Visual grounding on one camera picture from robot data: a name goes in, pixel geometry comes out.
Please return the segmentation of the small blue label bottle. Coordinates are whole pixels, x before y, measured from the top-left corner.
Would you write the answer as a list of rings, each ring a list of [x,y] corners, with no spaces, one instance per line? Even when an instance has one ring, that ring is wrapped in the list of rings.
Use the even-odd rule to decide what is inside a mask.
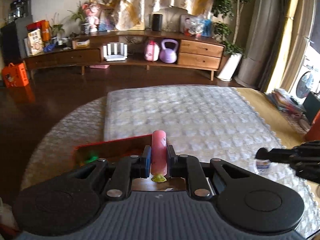
[[[255,154],[255,172],[257,174],[267,174],[270,171],[271,162],[267,159],[268,150],[260,148]]]

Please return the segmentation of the pink tube toy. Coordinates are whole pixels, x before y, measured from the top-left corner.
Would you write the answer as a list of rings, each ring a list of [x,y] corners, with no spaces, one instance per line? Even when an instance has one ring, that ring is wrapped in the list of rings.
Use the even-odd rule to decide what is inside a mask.
[[[163,130],[156,130],[152,134],[151,174],[167,174],[167,135]]]

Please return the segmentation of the red metal tin box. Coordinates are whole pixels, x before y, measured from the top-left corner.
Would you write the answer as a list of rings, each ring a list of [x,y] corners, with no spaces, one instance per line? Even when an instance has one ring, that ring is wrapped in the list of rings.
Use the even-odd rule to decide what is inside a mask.
[[[105,196],[105,185],[108,182],[107,167],[115,164],[125,156],[142,155],[146,145],[152,145],[152,135],[147,134],[119,140],[80,145],[74,152],[77,167],[72,182],[80,192]],[[134,179],[131,193],[176,193],[186,191],[183,178],[173,178],[168,174],[148,178]]]

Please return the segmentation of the stack of books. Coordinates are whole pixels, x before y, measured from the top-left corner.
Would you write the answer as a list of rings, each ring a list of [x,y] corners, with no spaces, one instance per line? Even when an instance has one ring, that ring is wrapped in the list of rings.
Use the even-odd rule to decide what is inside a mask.
[[[265,93],[267,99],[280,111],[301,115],[305,113],[302,104],[292,97],[282,88],[274,89],[270,93]]]

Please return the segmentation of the white wifi router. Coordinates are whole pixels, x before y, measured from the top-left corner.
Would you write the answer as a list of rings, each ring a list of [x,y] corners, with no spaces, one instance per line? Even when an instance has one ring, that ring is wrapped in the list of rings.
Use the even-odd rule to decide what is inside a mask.
[[[111,42],[103,45],[103,58],[107,62],[125,61],[128,56],[127,44],[123,42]]]

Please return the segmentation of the wooden tv console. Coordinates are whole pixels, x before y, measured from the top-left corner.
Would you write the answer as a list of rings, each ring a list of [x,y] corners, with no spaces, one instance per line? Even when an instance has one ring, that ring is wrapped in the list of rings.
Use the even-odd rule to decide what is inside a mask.
[[[145,59],[145,47],[148,41],[161,43],[163,40],[173,40],[174,43],[166,43],[161,49],[170,48],[176,51],[177,59],[173,63],[165,63],[161,60],[148,61]],[[89,41],[82,48],[58,49],[51,52],[42,52],[24,59],[26,69],[33,73],[35,70],[77,66],[85,68],[88,66],[102,65],[133,65],[177,67],[208,70],[210,78],[219,70],[225,46],[213,38],[185,36],[181,33],[150,30],[129,30],[100,32],[93,35],[82,35],[79,41]],[[123,61],[106,61],[107,44],[123,43],[128,46],[127,58]]]

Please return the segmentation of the pink toy case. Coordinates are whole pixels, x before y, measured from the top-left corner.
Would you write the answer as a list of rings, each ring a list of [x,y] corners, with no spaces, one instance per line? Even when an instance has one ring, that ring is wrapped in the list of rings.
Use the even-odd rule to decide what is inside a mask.
[[[153,41],[149,40],[145,46],[144,59],[146,61],[157,61],[159,58],[160,47]]]

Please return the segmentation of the clear plastic bag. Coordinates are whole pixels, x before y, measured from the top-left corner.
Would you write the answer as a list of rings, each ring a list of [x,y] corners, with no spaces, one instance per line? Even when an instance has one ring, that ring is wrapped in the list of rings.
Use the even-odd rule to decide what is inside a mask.
[[[201,17],[188,16],[184,20],[184,34],[186,36],[201,37],[204,29],[205,19]]]

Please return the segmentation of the orange gift bag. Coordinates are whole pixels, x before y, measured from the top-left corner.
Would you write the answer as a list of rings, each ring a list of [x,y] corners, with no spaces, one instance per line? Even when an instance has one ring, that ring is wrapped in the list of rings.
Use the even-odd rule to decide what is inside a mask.
[[[29,84],[24,63],[10,63],[8,66],[2,69],[1,74],[7,88],[25,87]]]

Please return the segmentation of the black smart speaker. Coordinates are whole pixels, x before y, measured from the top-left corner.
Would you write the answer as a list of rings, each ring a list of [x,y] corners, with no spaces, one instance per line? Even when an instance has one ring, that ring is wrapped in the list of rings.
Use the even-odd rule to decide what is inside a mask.
[[[152,31],[161,31],[163,23],[163,15],[162,14],[153,14],[152,16]]]

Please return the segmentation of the snack box with face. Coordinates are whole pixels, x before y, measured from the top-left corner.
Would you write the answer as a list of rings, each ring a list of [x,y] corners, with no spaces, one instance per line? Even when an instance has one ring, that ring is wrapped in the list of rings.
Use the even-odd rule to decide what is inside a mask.
[[[43,52],[43,42],[40,29],[28,33],[28,45],[31,55]]]

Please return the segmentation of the tall potted tree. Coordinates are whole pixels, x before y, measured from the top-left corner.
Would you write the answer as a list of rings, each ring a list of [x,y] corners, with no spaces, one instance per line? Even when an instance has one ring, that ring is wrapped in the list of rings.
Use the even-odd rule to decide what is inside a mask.
[[[217,78],[231,81],[243,55],[244,49],[237,44],[241,15],[245,5],[253,0],[213,0],[213,35],[224,46],[225,61],[218,71]]]

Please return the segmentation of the potted green plant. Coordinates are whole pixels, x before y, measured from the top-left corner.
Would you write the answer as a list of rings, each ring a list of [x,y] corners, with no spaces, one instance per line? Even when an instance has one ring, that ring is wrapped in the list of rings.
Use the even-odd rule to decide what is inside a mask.
[[[80,22],[81,34],[85,34],[85,35],[89,35],[90,33],[90,25],[89,25],[87,14],[86,14],[87,8],[88,8],[87,3],[81,3],[81,1],[79,1],[76,11],[69,10],[69,12],[71,13],[70,19],[73,20],[74,22],[76,21]]]

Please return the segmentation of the black cabinet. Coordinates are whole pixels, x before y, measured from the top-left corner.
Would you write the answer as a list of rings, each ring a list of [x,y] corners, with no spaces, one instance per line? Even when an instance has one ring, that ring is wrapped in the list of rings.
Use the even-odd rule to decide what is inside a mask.
[[[27,25],[33,23],[31,15],[18,18],[1,28],[1,49],[5,66],[18,64],[27,57],[24,39],[28,36]]]

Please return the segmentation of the pink doll figure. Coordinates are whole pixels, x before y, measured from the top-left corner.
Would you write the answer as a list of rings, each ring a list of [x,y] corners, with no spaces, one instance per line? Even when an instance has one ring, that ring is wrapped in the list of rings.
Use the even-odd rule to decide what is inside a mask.
[[[88,24],[89,34],[96,33],[98,31],[98,25],[100,22],[101,9],[104,8],[104,3],[100,0],[89,0],[82,5],[82,10],[85,17],[85,23]]]

